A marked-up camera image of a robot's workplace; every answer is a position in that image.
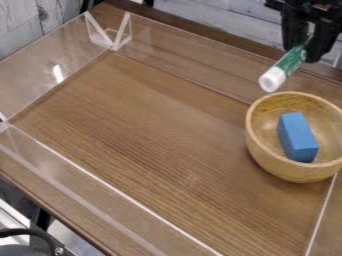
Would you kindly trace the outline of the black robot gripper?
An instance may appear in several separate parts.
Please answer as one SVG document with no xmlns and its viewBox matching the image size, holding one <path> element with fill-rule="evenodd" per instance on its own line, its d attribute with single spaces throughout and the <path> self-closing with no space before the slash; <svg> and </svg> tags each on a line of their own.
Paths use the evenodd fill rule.
<svg viewBox="0 0 342 256">
<path fill-rule="evenodd" d="M 264 0 L 264 6 L 282 15 L 283 49 L 304 42 L 306 63 L 316 63 L 342 33 L 342 0 Z"/>
</svg>

